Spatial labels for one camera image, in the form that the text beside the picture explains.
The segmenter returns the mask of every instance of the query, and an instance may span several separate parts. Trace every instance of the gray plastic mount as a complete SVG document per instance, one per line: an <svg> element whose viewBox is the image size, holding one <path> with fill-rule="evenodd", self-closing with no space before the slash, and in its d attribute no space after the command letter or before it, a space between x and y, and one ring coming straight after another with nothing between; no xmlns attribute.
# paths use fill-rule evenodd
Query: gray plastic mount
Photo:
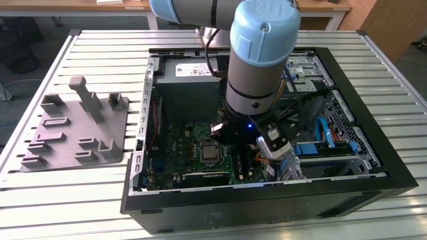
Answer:
<svg viewBox="0 0 427 240"><path fill-rule="evenodd" d="M45 114L21 162L22 172L122 161L130 99L121 93L99 99L86 84L83 76L70 80L82 101L63 101L58 94L45 96Z"/></svg>

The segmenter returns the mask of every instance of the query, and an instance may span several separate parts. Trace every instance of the workbench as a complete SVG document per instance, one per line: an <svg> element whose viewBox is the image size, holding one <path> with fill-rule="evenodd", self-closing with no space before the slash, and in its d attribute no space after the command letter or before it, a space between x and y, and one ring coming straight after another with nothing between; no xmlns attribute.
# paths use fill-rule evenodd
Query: workbench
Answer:
<svg viewBox="0 0 427 240"><path fill-rule="evenodd" d="M303 17L329 18L326 30L338 30L345 15L353 6L347 0L339 4L326 0L298 0ZM3 17L106 17L143 16L149 27L158 30L158 20L151 12L149 0L125 0L123 4L98 5L97 0L0 0L0 16Z"/></svg>
<svg viewBox="0 0 427 240"><path fill-rule="evenodd" d="M122 4L98 5L97 0L0 0L2 17L147 17L149 27L158 30L158 19L149 0L125 0Z"/></svg>
<svg viewBox="0 0 427 240"><path fill-rule="evenodd" d="M85 30L69 36L0 155L0 238L137 239L151 235L121 202L127 160L135 147L150 48L193 48L193 30ZM193 232L166 238L388 239L427 234L427 103L368 36L354 31L301 31L298 47L327 47L372 111L420 187L345 217ZM21 173L46 94L79 97L71 76L85 76L99 98L122 92L131 100L123 161L87 169Z"/></svg>

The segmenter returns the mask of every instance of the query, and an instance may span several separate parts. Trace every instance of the light blue robot joint cap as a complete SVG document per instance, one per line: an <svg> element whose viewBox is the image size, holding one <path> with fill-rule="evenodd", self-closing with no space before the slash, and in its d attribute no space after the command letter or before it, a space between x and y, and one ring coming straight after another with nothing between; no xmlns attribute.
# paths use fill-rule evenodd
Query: light blue robot joint cap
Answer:
<svg viewBox="0 0 427 240"><path fill-rule="evenodd" d="M158 18L182 23L175 12L173 0L150 0L150 7Z"/></svg>
<svg viewBox="0 0 427 240"><path fill-rule="evenodd" d="M301 12L287 0L243 1L230 32L239 58L258 67L283 62L297 44L301 22Z"/></svg>

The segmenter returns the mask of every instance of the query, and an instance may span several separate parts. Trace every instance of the slotted aluminum surface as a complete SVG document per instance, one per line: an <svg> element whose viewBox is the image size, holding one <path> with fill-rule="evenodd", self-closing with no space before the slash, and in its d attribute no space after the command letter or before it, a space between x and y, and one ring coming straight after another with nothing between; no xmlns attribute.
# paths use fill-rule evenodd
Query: slotted aluminum surface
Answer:
<svg viewBox="0 0 427 240"><path fill-rule="evenodd" d="M110 166L21 173L41 121L45 94L78 96L71 76L85 75L101 98L122 92L130 98L125 149L135 145L150 48L199 47L194 31L83 31L70 36L0 157L0 239L138 239L151 235L119 213L127 158ZM389 239L427 234L427 116L426 102L370 39L355 32L302 31L298 47L329 47L390 138L420 187L381 200L345 217L162 235L195 239Z"/></svg>

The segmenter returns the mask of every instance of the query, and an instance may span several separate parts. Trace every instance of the wooden table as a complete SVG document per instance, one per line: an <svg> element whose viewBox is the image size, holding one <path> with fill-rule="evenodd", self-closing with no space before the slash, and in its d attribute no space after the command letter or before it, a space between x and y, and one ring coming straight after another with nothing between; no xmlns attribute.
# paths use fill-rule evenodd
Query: wooden table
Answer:
<svg viewBox="0 0 427 240"><path fill-rule="evenodd" d="M317 25L327 18L326 30L337 30L346 12L353 6L347 0L339 4L327 0L298 0L303 17L315 19ZM123 4L98 5L97 0L0 0L0 16L29 17L83 17L83 16L145 16L151 30L158 30L157 16L151 11L149 0L125 0Z"/></svg>
<svg viewBox="0 0 427 240"><path fill-rule="evenodd" d="M158 30L149 0L125 0L122 4L98 5L97 0L0 0L3 17L102 17L145 16L151 30Z"/></svg>
<svg viewBox="0 0 427 240"><path fill-rule="evenodd" d="M347 0L341 0L339 4L327 0L298 0L298 4L303 17L302 30L338 30L346 13L353 10Z"/></svg>

